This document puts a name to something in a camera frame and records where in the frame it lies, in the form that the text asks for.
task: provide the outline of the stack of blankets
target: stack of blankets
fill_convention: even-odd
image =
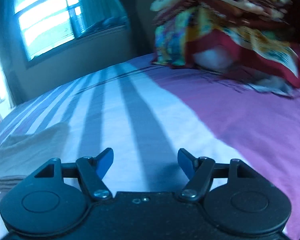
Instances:
[[[285,92],[300,88],[300,45],[285,21],[291,6],[290,0],[156,0],[154,63],[199,66],[239,81],[266,78]],[[223,58],[214,67],[205,54],[211,50],[216,62]]]

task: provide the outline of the bed sheet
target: bed sheet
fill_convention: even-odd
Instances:
[[[179,148],[219,163],[240,158],[290,198],[286,232],[299,239],[300,96],[259,94],[199,70],[151,65],[152,58],[108,67],[18,106],[0,123],[0,144],[10,134],[67,122],[62,162],[113,148],[104,182],[114,194],[181,189],[187,178]],[[0,238],[6,233],[0,217]]]

